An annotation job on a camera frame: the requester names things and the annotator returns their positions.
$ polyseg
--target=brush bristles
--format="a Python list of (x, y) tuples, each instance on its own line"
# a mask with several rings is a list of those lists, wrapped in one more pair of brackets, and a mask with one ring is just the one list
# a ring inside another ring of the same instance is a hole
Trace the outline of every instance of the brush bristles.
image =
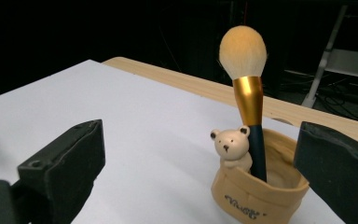
[(256, 30), (241, 25), (231, 28), (223, 36), (219, 61), (232, 80), (260, 77), (266, 59), (266, 46)]

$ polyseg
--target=metal leg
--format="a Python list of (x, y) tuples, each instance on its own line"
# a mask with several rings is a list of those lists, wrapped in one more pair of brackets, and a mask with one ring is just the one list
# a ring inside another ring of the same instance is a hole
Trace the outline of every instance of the metal leg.
[(342, 20), (345, 17), (347, 8), (348, 6), (342, 6), (338, 13), (336, 24), (333, 27), (333, 31), (331, 32), (330, 38), (327, 42), (327, 46), (324, 49), (324, 54), (322, 55), (322, 59), (319, 62), (318, 70), (316, 71), (315, 74), (315, 79), (313, 79), (312, 85), (310, 86), (310, 92), (307, 94), (303, 103), (301, 104), (303, 106), (312, 108), (313, 105), (315, 104), (315, 100), (316, 100), (315, 94), (316, 91), (318, 90), (319, 84), (321, 83), (322, 75), (324, 74), (324, 69), (327, 66), (327, 62), (330, 57), (330, 52), (333, 50), (333, 45), (336, 40), (339, 27), (341, 26)]

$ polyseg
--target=beige pot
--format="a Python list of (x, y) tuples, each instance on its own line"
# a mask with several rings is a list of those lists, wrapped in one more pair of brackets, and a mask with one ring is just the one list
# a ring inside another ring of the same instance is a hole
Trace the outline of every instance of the beige pot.
[(263, 134), (267, 183), (221, 163), (212, 195), (223, 210), (242, 223), (286, 224), (300, 206), (309, 182), (293, 166), (296, 141), (268, 129)]

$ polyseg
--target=brush handle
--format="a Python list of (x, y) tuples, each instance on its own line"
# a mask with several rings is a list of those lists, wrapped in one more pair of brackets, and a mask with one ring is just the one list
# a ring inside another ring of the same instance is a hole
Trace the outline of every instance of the brush handle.
[(263, 128), (260, 125), (249, 126), (251, 133), (249, 139), (249, 153), (252, 156), (253, 164), (251, 174), (267, 182), (266, 152), (264, 150)]

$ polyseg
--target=light wood trim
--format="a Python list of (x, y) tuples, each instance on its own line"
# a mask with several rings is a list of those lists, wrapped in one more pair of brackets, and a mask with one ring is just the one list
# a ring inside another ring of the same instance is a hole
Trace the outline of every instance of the light wood trim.
[[(123, 57), (112, 58), (103, 62), (103, 64), (135, 75), (147, 77), (175, 88), (190, 91), (227, 105), (237, 106), (234, 98), (234, 90), (227, 85)], [(264, 97), (263, 116), (271, 119), (286, 120), (297, 127), (301, 125), (302, 121), (322, 124), (358, 141), (358, 121), (356, 120), (345, 119), (267, 96)]]

